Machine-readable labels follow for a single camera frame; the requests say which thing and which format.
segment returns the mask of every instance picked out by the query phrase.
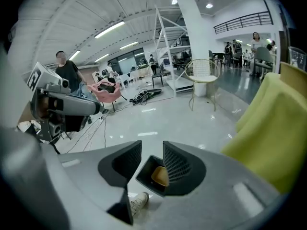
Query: glass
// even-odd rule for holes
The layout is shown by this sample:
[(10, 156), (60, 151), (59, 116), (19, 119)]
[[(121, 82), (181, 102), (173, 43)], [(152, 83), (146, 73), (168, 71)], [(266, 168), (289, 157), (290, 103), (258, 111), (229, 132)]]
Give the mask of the glass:
[(289, 64), (306, 71), (307, 54), (299, 48), (288, 47), (288, 49), (289, 49)]

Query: white chair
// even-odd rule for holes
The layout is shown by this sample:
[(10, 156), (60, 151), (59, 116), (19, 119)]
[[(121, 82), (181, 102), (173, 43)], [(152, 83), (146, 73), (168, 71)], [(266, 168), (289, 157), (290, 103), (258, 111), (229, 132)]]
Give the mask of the white chair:
[(196, 83), (212, 83), (213, 87), (213, 104), (214, 104), (214, 111), (216, 110), (215, 107), (215, 87), (214, 82), (220, 76), (221, 68), (214, 64), (212, 61), (207, 59), (195, 59), (190, 61), (186, 68), (185, 73), (186, 76), (194, 82), (193, 84), (193, 94), (192, 98), (189, 101), (189, 107), (193, 111), (194, 106), (194, 98), (195, 98), (195, 84)]

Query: shoe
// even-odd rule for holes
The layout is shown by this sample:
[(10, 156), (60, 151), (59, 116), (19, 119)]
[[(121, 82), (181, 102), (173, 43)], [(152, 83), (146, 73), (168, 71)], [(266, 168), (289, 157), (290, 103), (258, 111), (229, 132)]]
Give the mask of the shoe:
[(102, 114), (107, 114), (109, 112), (109, 109), (104, 109), (101, 113)]
[(131, 214), (134, 216), (137, 214), (148, 202), (149, 194), (148, 193), (140, 193), (137, 194), (134, 198), (130, 201), (130, 208), (131, 208)]

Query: woman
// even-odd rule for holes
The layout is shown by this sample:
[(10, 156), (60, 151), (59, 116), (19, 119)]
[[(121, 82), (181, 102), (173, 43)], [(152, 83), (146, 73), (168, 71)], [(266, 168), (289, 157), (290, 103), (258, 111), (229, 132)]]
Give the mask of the woman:
[[(252, 52), (252, 58), (255, 56), (258, 47), (265, 47), (263, 41), (260, 39), (260, 36), (257, 32), (253, 33), (253, 40), (250, 44), (250, 49)], [(254, 67), (254, 61), (250, 63), (250, 75), (253, 75), (255, 72), (258, 72), (259, 69)]]
[(150, 68), (152, 69), (154, 75), (157, 74), (157, 70), (156, 70), (156, 64), (155, 64), (155, 61), (154, 61), (154, 56), (152, 54), (150, 54), (149, 56), (149, 65), (150, 65)]

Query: railing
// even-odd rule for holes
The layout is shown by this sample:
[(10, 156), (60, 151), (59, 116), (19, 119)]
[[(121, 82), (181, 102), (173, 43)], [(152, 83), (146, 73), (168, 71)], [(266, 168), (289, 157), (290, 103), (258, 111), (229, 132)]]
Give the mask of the railing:
[(253, 26), (253, 25), (266, 25), (266, 24), (273, 25), (272, 17), (269, 11), (245, 15), (224, 22), (222, 24), (216, 25), (214, 29), (215, 29), (215, 34), (219, 34), (242, 27)]

